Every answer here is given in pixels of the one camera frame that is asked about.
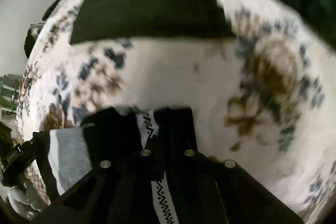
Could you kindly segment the black grey striped knit garment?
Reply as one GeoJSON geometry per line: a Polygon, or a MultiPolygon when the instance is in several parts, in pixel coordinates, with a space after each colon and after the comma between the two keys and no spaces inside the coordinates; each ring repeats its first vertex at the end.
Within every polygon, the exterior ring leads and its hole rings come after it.
{"type": "Polygon", "coordinates": [[[125,160],[138,152],[153,154],[163,177],[156,180],[155,200],[167,223],[179,223],[167,183],[172,158],[197,151],[193,113],[189,108],[105,109],[85,118],[78,127],[34,133],[37,163],[54,202],[96,167],[107,168],[112,160],[125,160]]]}

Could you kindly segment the cream floral fleece bed blanket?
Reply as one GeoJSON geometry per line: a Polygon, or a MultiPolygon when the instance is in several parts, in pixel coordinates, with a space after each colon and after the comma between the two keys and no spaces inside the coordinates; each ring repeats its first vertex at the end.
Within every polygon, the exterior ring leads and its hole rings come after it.
{"type": "Polygon", "coordinates": [[[61,0],[29,57],[19,139],[110,106],[190,106],[198,147],[237,161],[305,223],[335,200],[335,50],[278,0],[218,0],[233,39],[70,45],[84,0],[61,0]]]}

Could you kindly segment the bedside clutter with black bag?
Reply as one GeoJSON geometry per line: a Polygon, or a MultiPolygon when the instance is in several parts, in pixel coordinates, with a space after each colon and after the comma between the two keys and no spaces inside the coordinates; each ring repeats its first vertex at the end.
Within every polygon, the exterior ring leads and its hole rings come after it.
{"type": "Polygon", "coordinates": [[[31,24],[29,30],[27,31],[27,36],[25,38],[25,44],[24,44],[24,52],[27,58],[30,57],[30,54],[33,50],[33,47],[35,45],[35,42],[45,25],[45,21],[49,18],[52,11],[54,11],[55,7],[58,5],[60,0],[54,1],[54,3],[46,10],[45,14],[42,16],[42,23],[37,24],[31,24]]]}

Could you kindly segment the black folded garment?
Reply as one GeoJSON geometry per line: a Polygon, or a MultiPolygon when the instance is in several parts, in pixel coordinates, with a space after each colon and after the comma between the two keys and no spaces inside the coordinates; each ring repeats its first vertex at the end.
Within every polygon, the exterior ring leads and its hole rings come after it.
{"type": "Polygon", "coordinates": [[[84,0],[70,44],[135,37],[231,36],[217,0],[84,0]]]}

